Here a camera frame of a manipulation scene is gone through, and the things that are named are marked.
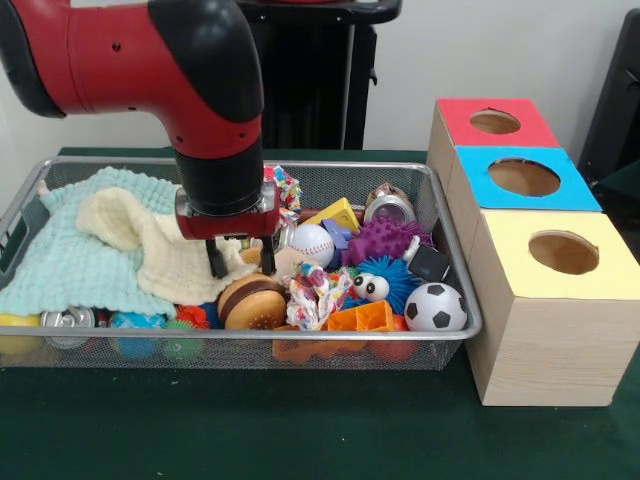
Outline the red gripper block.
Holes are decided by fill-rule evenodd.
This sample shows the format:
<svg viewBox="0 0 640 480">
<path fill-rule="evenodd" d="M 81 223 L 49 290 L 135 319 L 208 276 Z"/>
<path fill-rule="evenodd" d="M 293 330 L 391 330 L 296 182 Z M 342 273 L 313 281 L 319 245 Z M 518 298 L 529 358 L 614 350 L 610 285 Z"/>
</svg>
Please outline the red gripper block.
<svg viewBox="0 0 640 480">
<path fill-rule="evenodd" d="M 276 273 L 274 233 L 279 221 L 278 207 L 264 212 L 255 210 L 230 216 L 212 216 L 197 212 L 190 205 L 178 205 L 175 216 L 185 239 L 206 240 L 213 277 L 222 279 L 228 275 L 224 256 L 217 247 L 217 236 L 260 238 L 262 272 L 268 276 Z"/>
</svg>

